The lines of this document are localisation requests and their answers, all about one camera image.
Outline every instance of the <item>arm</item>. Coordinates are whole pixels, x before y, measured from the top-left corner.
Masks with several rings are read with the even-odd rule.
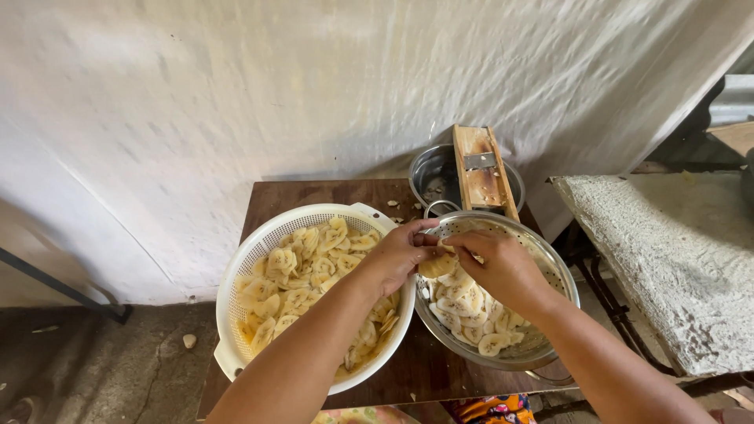
[[[397,290],[421,261],[444,253],[437,238],[417,234],[437,224],[437,220],[417,220],[391,231],[246,366],[207,417],[207,424],[310,423],[377,299]]]
[[[475,230],[443,240],[492,297],[536,325],[553,344],[589,403],[606,423],[714,423],[668,381],[564,296],[516,240]],[[470,254],[483,257],[479,263]]]

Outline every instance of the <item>hand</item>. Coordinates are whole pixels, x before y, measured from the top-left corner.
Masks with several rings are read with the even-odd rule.
[[[416,266],[420,262],[444,255],[445,250],[437,246],[437,237],[420,233],[421,230],[434,228],[439,224],[440,221],[433,218],[411,221],[394,229],[366,255],[352,273],[376,276],[379,296],[393,293],[416,272]]]
[[[551,295],[559,296],[515,238],[475,229],[445,238],[443,244],[455,247],[463,269],[492,297],[524,318],[529,319],[527,312],[542,312]],[[484,258],[484,264],[471,252]]]

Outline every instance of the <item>brown tabletop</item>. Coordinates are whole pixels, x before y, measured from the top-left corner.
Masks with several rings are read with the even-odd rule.
[[[390,200],[398,201],[400,209],[389,207]],[[315,203],[357,202],[406,221],[420,218],[422,212],[413,208],[417,201],[405,179],[254,183],[241,241],[257,227],[287,210]],[[520,219],[524,225],[540,232],[525,204]],[[560,360],[538,372],[550,378],[568,375]],[[212,358],[197,420],[207,417],[230,384]],[[558,389],[564,388],[541,383],[525,373],[493,370],[463,359],[443,346],[414,312],[406,336],[390,360],[360,385],[328,396],[323,409],[408,404],[413,402],[412,393],[416,395],[416,402],[426,402]]]

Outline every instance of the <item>forearm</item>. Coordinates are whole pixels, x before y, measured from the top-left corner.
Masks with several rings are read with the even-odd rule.
[[[620,340],[565,297],[552,292],[545,308],[527,314],[553,344],[605,423],[712,423],[681,389],[631,352]]]
[[[246,366],[207,417],[208,424],[313,420],[343,355],[379,298],[379,282],[357,271],[342,278]]]

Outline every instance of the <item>wooden mandoline slicer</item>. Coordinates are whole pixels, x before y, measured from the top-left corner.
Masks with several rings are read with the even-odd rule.
[[[453,145],[463,209],[502,209],[506,217],[520,221],[492,128],[455,124]]]

